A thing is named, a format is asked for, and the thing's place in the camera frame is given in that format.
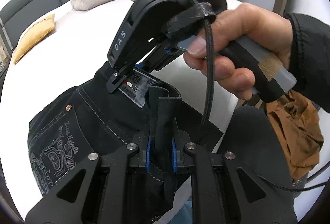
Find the black sleeved right forearm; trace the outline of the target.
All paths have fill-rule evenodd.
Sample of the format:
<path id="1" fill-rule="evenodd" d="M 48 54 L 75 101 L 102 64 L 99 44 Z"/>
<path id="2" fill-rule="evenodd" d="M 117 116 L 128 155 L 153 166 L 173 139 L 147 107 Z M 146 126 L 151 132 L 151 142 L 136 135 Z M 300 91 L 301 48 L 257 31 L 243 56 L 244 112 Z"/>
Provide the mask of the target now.
<path id="1" fill-rule="evenodd" d="M 295 91 L 329 112 L 329 25 L 305 14 L 285 15 L 292 26 L 289 72 L 296 78 Z"/>

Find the person's right hand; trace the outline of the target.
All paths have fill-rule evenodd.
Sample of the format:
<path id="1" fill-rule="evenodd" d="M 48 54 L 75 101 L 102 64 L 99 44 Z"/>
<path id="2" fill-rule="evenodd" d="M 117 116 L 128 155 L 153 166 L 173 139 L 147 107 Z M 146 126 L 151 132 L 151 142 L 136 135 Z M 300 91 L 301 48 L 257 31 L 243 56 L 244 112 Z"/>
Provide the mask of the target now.
<path id="1" fill-rule="evenodd" d="M 211 25 L 214 50 L 221 51 L 230 41 L 247 35 L 259 45 L 272 51 L 288 69 L 293 42 L 292 25 L 288 19 L 250 3 L 217 15 Z M 236 68 L 225 56 L 215 58 L 214 80 L 237 98 L 250 100 L 255 84 L 253 72 Z"/>

